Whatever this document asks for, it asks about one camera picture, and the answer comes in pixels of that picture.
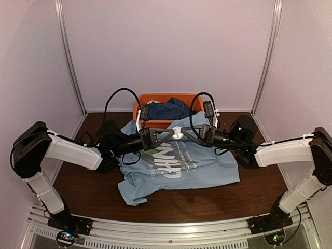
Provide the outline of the painted round brooch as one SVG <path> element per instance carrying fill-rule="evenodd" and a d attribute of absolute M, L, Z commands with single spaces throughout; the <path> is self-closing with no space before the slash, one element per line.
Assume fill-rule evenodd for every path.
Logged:
<path fill-rule="evenodd" d="M 182 133 L 181 129 L 182 129 L 182 127 L 180 127 L 180 126 L 175 126 L 172 128 L 172 130 L 174 132 L 172 135 L 173 139 L 180 140 L 183 138 L 184 134 Z"/>

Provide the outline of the light blue printed t-shirt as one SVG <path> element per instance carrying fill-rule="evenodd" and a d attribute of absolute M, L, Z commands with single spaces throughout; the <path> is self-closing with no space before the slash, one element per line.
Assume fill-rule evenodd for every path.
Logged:
<path fill-rule="evenodd" d="M 118 159 L 124 175 L 118 184 L 125 203 L 138 206 L 161 189 L 200 189 L 237 183 L 238 164 L 229 151 L 203 147 L 187 137 Z"/>

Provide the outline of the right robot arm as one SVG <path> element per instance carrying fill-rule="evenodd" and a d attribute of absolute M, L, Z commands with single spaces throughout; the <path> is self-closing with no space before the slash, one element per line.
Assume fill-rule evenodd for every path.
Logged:
<path fill-rule="evenodd" d="M 331 186 L 331 136 L 322 128 L 301 137 L 284 141 L 255 144 L 258 130 L 252 118 L 240 115 L 229 131 L 217 130 L 211 124 L 175 128 L 175 139 L 183 136 L 202 146 L 236 151 L 237 159 L 247 169 L 259 169 L 273 164 L 312 162 L 314 168 L 295 187 L 281 195 L 266 217 L 266 225 L 277 229 L 300 204 L 320 190 Z"/>

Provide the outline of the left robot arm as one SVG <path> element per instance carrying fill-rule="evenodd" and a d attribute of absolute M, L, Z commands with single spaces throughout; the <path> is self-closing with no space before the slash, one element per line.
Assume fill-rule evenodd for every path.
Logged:
<path fill-rule="evenodd" d="M 50 217 L 63 230 L 75 225 L 65 201 L 43 173 L 41 163 L 45 158 L 80 165 L 86 169 L 108 173 L 115 167 L 118 157 L 141 150 L 154 149 L 171 138 L 173 129 L 145 128 L 138 133 L 124 134 L 115 121 L 103 123 L 97 131 L 96 145 L 79 144 L 49 130 L 38 121 L 13 143 L 10 165 L 37 194 L 46 206 Z"/>

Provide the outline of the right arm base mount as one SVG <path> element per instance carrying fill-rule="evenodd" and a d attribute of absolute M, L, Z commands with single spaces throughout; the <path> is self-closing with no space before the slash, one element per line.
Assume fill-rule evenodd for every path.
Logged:
<path fill-rule="evenodd" d="M 251 234 L 265 233 L 293 224 L 290 217 L 277 217 L 272 214 L 254 216 L 247 220 Z"/>

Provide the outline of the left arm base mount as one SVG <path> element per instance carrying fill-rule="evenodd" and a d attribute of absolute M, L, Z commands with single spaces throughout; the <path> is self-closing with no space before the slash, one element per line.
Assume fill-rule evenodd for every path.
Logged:
<path fill-rule="evenodd" d="M 47 225 L 74 234 L 89 235 L 92 220 L 89 218 L 72 215 L 68 210 L 57 214 L 50 214 Z"/>

